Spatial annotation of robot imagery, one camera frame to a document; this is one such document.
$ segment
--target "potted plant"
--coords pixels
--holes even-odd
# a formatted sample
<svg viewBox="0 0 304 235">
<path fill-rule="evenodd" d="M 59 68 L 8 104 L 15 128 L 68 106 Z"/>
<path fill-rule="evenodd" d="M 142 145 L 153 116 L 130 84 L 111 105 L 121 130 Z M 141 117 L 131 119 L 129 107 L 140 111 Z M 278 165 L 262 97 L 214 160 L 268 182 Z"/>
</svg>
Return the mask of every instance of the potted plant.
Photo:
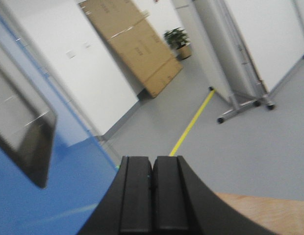
<svg viewBox="0 0 304 235">
<path fill-rule="evenodd" d="M 177 50 L 178 56 L 181 60 L 191 56 L 191 50 L 188 46 L 189 36 L 186 31 L 182 28 L 175 28 L 172 30 L 167 30 L 164 33 L 164 39 L 171 48 Z"/>
</svg>

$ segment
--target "metal leg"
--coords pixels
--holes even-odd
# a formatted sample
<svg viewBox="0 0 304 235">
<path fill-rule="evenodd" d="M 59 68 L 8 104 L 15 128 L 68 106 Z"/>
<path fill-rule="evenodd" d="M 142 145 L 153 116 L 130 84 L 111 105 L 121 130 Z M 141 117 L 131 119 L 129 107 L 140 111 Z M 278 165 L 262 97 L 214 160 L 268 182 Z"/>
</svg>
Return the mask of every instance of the metal leg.
<svg viewBox="0 0 304 235">
<path fill-rule="evenodd" d="M 217 122 L 219 124 L 223 123 L 227 119 L 230 119 L 230 118 L 236 116 L 239 113 L 242 113 L 243 111 L 245 111 L 253 106 L 259 106 L 258 104 L 256 104 L 256 102 L 258 101 L 257 99 L 252 99 L 252 100 L 249 100 L 244 103 L 238 103 L 234 94 L 233 94 L 233 96 L 230 96 L 229 99 L 232 102 L 233 108 L 228 110 L 227 112 L 223 113 L 222 115 L 220 115 L 217 118 Z"/>
</svg>

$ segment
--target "plant pot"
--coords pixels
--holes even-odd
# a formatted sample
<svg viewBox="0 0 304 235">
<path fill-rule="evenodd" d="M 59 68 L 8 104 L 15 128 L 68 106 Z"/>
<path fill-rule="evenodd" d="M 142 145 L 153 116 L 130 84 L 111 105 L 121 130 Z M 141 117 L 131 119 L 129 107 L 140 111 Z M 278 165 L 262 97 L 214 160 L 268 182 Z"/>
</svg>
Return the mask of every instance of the plant pot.
<svg viewBox="0 0 304 235">
<path fill-rule="evenodd" d="M 188 45 L 185 45 L 179 49 L 177 49 L 178 57 L 180 60 L 184 60 L 191 56 L 191 50 Z"/>
</svg>

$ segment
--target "white wall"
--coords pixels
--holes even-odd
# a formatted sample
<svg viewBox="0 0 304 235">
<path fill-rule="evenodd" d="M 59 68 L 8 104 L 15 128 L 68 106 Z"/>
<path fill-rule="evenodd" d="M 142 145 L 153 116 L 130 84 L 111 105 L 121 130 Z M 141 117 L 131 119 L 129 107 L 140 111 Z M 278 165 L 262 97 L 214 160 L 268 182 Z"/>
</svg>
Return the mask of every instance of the white wall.
<svg viewBox="0 0 304 235">
<path fill-rule="evenodd" d="M 5 0 L 79 108 L 99 134 L 107 132 L 137 97 L 74 0 Z M 74 55 L 69 58 L 66 53 Z"/>
<path fill-rule="evenodd" d="M 154 27 L 160 38 L 166 30 L 183 27 L 172 1 L 160 0 L 133 0 L 141 11 L 148 10 L 147 20 Z"/>
</svg>

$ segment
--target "gray floor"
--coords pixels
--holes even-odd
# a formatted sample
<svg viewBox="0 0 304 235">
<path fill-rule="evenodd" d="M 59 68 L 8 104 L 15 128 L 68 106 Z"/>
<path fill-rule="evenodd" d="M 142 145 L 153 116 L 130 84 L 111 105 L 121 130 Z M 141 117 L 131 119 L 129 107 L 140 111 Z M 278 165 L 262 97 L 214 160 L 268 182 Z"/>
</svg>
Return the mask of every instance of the gray floor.
<svg viewBox="0 0 304 235">
<path fill-rule="evenodd" d="M 190 57 L 184 69 L 155 99 L 141 107 L 104 145 L 122 155 L 168 155 L 208 94 L 209 84 Z M 214 95 L 179 148 L 214 191 L 304 200 L 304 61 L 274 101 L 277 109 L 250 109 L 218 125 L 228 109 Z"/>
</svg>

